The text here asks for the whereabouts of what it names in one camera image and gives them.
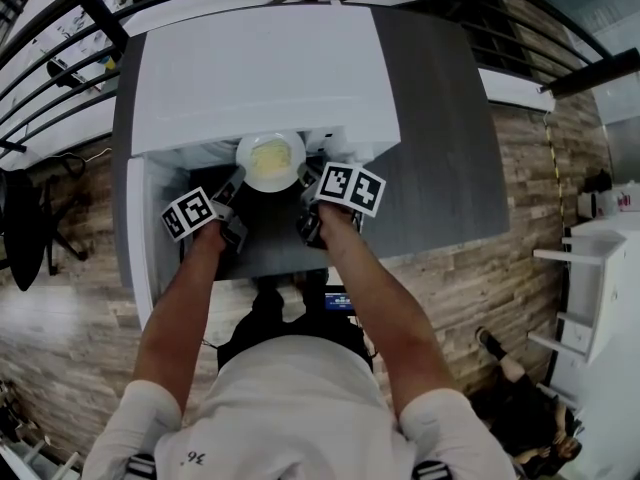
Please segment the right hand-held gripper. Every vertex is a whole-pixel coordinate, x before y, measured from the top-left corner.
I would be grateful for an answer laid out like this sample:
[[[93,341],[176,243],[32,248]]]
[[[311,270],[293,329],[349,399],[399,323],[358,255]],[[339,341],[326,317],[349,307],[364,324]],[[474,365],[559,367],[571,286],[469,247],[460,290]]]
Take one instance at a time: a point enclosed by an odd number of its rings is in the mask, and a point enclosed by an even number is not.
[[[384,179],[356,164],[327,162],[320,171],[302,163],[297,175],[305,190],[300,198],[302,211],[296,229],[307,246],[318,249],[326,248],[320,236],[321,203],[345,209],[360,233],[364,217],[376,217],[386,187]]]

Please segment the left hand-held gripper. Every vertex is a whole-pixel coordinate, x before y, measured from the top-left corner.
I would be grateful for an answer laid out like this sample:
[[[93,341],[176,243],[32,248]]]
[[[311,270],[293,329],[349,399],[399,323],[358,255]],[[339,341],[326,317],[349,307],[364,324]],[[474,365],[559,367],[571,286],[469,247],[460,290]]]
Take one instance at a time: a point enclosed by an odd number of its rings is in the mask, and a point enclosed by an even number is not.
[[[211,221],[221,223],[221,236],[227,249],[239,253],[247,228],[229,206],[246,178],[246,169],[238,165],[220,189],[209,198],[202,187],[195,188],[172,201],[162,212],[161,220],[174,242],[192,235]]]

